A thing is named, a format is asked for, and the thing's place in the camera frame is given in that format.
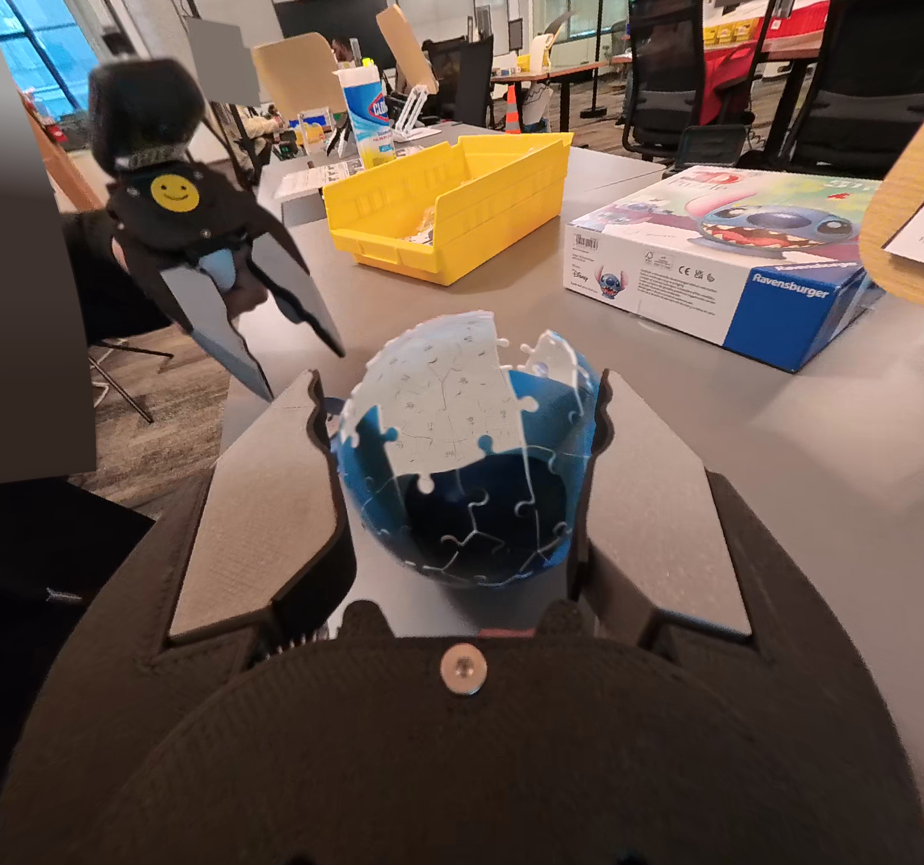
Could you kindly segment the white folding stand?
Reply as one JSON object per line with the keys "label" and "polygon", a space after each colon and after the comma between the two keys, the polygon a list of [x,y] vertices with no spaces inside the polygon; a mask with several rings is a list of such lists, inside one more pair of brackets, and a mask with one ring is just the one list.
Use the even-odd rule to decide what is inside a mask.
{"label": "white folding stand", "polygon": [[393,127],[393,137],[396,142],[410,143],[436,135],[437,131],[434,127],[418,126],[429,94],[429,89],[425,84],[416,85],[410,91]]}

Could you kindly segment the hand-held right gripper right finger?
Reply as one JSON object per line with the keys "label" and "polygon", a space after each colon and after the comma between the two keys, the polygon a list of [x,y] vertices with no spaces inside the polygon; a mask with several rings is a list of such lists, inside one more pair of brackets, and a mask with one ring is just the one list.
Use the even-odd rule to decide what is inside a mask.
{"label": "hand-held right gripper right finger", "polygon": [[752,635],[710,479],[699,456],[606,370],[569,551],[569,598],[611,640],[665,626]]}

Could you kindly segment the black monitor screen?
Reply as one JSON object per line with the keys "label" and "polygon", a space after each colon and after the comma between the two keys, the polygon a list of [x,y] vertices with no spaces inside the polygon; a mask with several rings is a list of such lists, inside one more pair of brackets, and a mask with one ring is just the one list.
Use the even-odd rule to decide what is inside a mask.
{"label": "black monitor screen", "polygon": [[355,38],[371,54],[384,40],[377,15],[387,0],[291,0],[273,4],[283,38],[317,32],[325,39]]}

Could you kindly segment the small acrylic sign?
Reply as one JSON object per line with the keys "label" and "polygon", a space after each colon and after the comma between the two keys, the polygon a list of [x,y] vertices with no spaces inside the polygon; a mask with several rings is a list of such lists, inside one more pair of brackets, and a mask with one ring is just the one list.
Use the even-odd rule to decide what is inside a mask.
{"label": "small acrylic sign", "polygon": [[331,110],[326,106],[307,109],[299,112],[296,120],[297,131],[306,155],[325,155],[331,137],[337,130]]}

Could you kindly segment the printed paper sheet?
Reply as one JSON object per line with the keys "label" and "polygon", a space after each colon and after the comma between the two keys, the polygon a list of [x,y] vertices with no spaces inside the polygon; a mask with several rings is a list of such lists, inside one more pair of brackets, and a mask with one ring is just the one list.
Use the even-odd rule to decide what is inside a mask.
{"label": "printed paper sheet", "polygon": [[289,173],[274,190],[275,201],[285,202],[303,197],[312,191],[351,178],[364,170],[361,160],[353,157],[329,166],[308,167]]}

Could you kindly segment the wooden sign holder with paper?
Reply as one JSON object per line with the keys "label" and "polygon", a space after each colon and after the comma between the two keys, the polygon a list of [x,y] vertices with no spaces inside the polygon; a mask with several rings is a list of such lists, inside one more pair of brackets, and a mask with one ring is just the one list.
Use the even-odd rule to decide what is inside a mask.
{"label": "wooden sign holder with paper", "polygon": [[923,203],[923,128],[874,195],[860,228],[860,259],[872,281],[886,293],[923,306],[923,263],[887,251],[886,244]]}

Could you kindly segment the black stool legs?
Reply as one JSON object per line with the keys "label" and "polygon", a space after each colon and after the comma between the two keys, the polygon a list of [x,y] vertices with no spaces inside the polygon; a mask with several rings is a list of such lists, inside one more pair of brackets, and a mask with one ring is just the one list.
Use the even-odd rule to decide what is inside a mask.
{"label": "black stool legs", "polygon": [[109,372],[103,367],[103,358],[114,352],[126,352],[136,355],[144,355],[148,357],[161,358],[167,361],[172,361],[175,357],[174,354],[157,351],[153,349],[145,349],[137,346],[133,346],[127,343],[123,338],[121,339],[112,339],[112,340],[100,340],[95,346],[96,349],[101,349],[104,351],[104,355],[96,358],[91,351],[88,349],[88,363],[90,365],[91,375],[101,378],[101,381],[91,380],[91,387],[99,391],[99,394],[93,399],[93,408],[98,409],[100,404],[103,402],[105,397],[108,395],[110,390],[115,390],[115,392],[133,409],[138,413],[149,425],[154,424],[155,419],[151,412],[146,409],[135,397],[133,397],[119,381],[117,381]]}

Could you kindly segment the yellow plastic bin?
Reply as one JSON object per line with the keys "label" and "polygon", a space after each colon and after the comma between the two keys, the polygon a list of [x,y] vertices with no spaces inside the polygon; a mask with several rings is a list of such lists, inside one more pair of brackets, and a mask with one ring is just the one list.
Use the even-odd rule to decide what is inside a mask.
{"label": "yellow plastic bin", "polygon": [[[463,135],[328,185],[334,247],[360,265],[454,284],[560,214],[572,140]],[[433,205],[433,246],[402,239]]]}

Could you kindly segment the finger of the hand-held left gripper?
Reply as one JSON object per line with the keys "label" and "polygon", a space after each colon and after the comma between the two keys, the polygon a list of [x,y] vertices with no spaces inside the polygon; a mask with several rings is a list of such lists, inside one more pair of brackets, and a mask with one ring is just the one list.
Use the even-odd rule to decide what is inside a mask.
{"label": "finger of the hand-held left gripper", "polygon": [[248,269],[268,290],[285,317],[293,323],[307,324],[330,351],[341,359],[346,356],[317,283],[291,240],[280,242],[270,233],[258,236],[251,244]]}
{"label": "finger of the hand-held left gripper", "polygon": [[180,265],[161,272],[196,344],[252,394],[272,402],[274,394],[246,341],[228,316],[224,297],[206,271]]}

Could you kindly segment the blue puzzle ball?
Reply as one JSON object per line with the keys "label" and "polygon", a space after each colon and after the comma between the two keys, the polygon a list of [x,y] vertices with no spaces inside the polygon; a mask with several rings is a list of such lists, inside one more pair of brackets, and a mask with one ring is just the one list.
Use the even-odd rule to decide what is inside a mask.
{"label": "blue puzzle ball", "polygon": [[489,311],[389,341],[345,401],[333,440],[366,530],[405,568],[499,589],[567,558],[601,377],[544,331],[502,364]]}

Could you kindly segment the wooden desk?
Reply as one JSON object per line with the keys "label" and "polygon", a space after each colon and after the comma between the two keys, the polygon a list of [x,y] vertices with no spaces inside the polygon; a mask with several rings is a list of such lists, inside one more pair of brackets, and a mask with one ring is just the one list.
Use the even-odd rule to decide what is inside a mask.
{"label": "wooden desk", "polygon": [[609,71],[614,66],[629,65],[632,61],[632,55],[622,53],[612,56],[607,60],[598,62],[584,62],[579,65],[545,67],[538,72],[526,72],[519,69],[503,69],[492,71],[491,85],[501,85],[513,87],[516,100],[516,108],[519,120],[519,130],[525,131],[524,128],[524,91],[523,86],[526,83],[537,84],[555,84],[560,87],[560,110],[559,110],[559,130],[560,132],[569,132],[570,110],[571,110],[571,86],[575,83],[586,81],[591,78],[593,81],[591,107],[583,109],[580,117],[583,119],[599,120],[606,117],[606,109],[598,105],[598,88],[599,73],[601,70]]}

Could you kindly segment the black office chair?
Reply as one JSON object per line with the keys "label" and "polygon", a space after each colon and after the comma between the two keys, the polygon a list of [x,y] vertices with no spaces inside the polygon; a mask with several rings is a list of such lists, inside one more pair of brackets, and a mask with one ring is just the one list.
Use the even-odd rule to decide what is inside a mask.
{"label": "black office chair", "polygon": [[438,85],[424,103],[424,123],[454,120],[483,128],[491,100],[493,36],[474,42],[426,39],[422,50]]}
{"label": "black office chair", "polygon": [[720,92],[715,118],[702,118],[707,68],[702,9],[702,0],[629,4],[632,90],[622,144],[645,161],[675,159],[689,128],[754,122],[744,81]]}
{"label": "black office chair", "polygon": [[770,168],[884,178],[923,118],[923,0],[830,0],[802,108]]}

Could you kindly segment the printed puzzle box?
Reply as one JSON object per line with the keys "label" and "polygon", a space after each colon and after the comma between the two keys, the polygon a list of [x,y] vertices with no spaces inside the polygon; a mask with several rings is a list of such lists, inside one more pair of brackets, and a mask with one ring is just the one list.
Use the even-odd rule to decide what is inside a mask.
{"label": "printed puzzle box", "polygon": [[884,294],[860,258],[881,184],[693,166],[571,221],[564,287],[795,374]]}

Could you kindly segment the person's left hand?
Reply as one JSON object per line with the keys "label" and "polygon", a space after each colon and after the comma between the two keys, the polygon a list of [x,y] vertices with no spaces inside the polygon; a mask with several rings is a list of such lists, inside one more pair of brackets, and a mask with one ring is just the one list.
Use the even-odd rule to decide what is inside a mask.
{"label": "person's left hand", "polygon": [[238,271],[234,284],[221,294],[227,318],[232,323],[260,307],[268,298],[266,286],[249,270]]}

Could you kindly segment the brown cardboard sheet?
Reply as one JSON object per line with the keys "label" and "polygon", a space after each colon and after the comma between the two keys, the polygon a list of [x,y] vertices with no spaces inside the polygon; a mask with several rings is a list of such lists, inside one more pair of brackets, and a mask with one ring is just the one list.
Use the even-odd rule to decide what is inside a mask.
{"label": "brown cardboard sheet", "polygon": [[286,121],[309,109],[327,108],[338,116],[347,111],[330,43],[309,32],[251,48],[260,90]]}
{"label": "brown cardboard sheet", "polygon": [[438,94],[438,81],[422,45],[398,4],[392,4],[376,16],[400,74],[410,88],[423,86],[430,96]]}

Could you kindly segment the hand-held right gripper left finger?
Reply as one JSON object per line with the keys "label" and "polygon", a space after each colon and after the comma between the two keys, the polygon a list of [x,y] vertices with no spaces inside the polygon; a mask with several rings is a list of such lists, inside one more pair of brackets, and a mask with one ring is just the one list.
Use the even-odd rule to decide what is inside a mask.
{"label": "hand-held right gripper left finger", "polygon": [[254,629],[270,647],[320,638],[357,557],[321,375],[300,374],[221,455],[173,616],[171,646]]}

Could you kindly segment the wipes canister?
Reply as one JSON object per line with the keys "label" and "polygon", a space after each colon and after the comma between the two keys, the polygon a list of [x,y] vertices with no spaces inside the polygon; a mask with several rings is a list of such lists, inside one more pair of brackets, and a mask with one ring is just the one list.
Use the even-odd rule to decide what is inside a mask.
{"label": "wipes canister", "polygon": [[362,166],[366,170],[398,156],[388,116],[385,90],[375,65],[340,68],[341,85]]}

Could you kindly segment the red cloth covered table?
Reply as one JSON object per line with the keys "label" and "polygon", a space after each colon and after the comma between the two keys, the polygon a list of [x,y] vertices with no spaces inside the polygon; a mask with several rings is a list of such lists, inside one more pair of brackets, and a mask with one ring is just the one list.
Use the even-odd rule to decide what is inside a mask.
{"label": "red cloth covered table", "polygon": [[[762,56],[769,62],[783,62],[783,56],[790,50],[820,44],[829,3],[830,0],[795,0],[789,17],[773,17],[764,37]],[[729,14],[706,18],[704,26],[761,16],[763,22],[760,35],[767,4],[768,0],[753,0],[741,4]],[[722,110],[723,97],[747,78],[752,67],[757,39],[726,48],[707,49],[704,46],[705,88],[700,109],[700,124],[708,124],[715,120]]]}

